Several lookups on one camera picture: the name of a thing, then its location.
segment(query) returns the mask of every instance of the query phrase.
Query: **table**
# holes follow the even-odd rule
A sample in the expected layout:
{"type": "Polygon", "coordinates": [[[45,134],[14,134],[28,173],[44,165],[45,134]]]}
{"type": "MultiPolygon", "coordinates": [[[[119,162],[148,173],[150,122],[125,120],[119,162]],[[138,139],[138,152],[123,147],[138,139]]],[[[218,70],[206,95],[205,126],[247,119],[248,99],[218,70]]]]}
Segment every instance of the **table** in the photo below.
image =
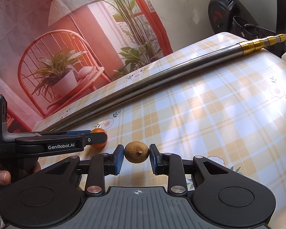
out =
{"type": "MultiPolygon", "coordinates": [[[[197,42],[78,100],[38,122],[33,130],[42,130],[94,99],[160,70],[241,41],[220,33],[197,42]]],[[[134,140],[156,144],[160,152],[176,153],[183,159],[209,157],[270,188],[277,204],[269,226],[286,229],[286,62],[268,51],[191,75],[69,130],[96,127],[107,131],[107,145],[98,151],[87,146],[79,153],[82,160],[99,152],[112,153],[118,144],[126,146],[134,140]]],[[[44,168],[67,156],[40,158],[39,162],[44,168]]],[[[131,164],[124,159],[120,175],[107,176],[105,182],[107,187],[166,187],[167,177],[154,176],[149,160],[131,164]]]]}

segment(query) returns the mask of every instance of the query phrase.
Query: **tall plant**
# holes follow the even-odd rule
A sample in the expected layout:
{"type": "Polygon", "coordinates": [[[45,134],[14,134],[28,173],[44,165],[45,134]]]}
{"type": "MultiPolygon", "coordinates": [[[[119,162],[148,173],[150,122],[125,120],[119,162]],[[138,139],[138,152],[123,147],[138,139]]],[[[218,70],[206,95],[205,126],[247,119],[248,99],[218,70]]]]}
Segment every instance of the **tall plant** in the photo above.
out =
{"type": "Polygon", "coordinates": [[[153,41],[155,39],[149,39],[146,28],[143,22],[134,16],[133,10],[136,5],[135,0],[99,0],[110,4],[116,13],[113,18],[117,23],[125,22],[129,28],[122,31],[126,36],[133,39],[138,47],[123,47],[122,52],[119,54],[123,56],[125,60],[124,68],[117,70],[115,79],[128,74],[144,65],[147,65],[159,58],[161,49],[154,50],[153,41]]]}

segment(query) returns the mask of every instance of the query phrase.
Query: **white wall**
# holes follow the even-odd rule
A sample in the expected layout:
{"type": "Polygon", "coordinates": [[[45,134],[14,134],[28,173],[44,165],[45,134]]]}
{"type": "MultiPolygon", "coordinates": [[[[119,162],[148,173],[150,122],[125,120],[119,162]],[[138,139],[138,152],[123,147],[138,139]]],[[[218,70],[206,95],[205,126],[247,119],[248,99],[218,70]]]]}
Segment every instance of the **white wall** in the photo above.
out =
{"type": "Polygon", "coordinates": [[[210,0],[151,0],[168,34],[173,51],[213,35],[210,0]]]}
{"type": "MultiPolygon", "coordinates": [[[[173,51],[213,35],[209,17],[210,0],[151,0],[170,40],[173,51]]],[[[240,0],[256,22],[275,31],[276,0],[240,0]]]]}

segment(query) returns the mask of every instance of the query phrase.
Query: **metal screw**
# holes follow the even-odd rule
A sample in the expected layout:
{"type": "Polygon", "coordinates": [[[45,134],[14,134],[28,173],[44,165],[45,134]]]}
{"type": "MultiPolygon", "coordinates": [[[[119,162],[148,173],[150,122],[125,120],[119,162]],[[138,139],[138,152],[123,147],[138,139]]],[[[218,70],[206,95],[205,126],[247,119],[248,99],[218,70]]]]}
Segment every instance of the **metal screw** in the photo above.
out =
{"type": "Polygon", "coordinates": [[[92,194],[97,194],[102,191],[102,188],[100,186],[90,186],[87,188],[87,191],[92,194]]]}
{"type": "Polygon", "coordinates": [[[185,187],[176,185],[176,186],[171,187],[170,190],[176,194],[180,194],[185,191],[185,187]]]}

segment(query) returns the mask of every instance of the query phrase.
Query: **poster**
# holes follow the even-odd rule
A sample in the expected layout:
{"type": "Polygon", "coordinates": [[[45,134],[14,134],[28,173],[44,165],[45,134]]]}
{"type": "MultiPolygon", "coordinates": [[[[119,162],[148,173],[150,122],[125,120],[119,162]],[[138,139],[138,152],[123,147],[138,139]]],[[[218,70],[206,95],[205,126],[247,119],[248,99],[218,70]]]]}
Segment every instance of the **poster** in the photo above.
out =
{"type": "Polygon", "coordinates": [[[9,132],[172,53],[150,0],[0,0],[9,132]]]}

